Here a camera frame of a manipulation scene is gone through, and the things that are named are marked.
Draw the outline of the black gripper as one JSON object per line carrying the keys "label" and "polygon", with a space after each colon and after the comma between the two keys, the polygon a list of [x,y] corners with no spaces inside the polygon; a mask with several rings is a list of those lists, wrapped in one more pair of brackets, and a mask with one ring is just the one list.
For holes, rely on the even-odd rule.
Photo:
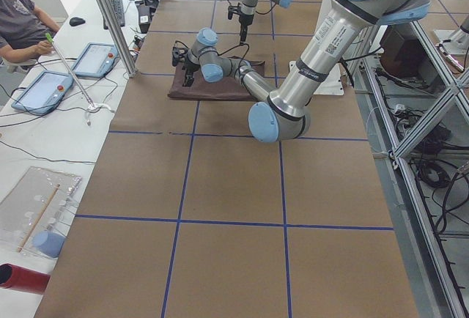
{"label": "black gripper", "polygon": [[248,34],[248,27],[253,23],[254,16],[241,13],[239,15],[240,22],[240,42],[245,42]]}
{"label": "black gripper", "polygon": [[193,74],[198,70],[198,64],[193,63],[190,59],[186,59],[182,68],[185,71],[183,86],[191,87],[193,84]]}

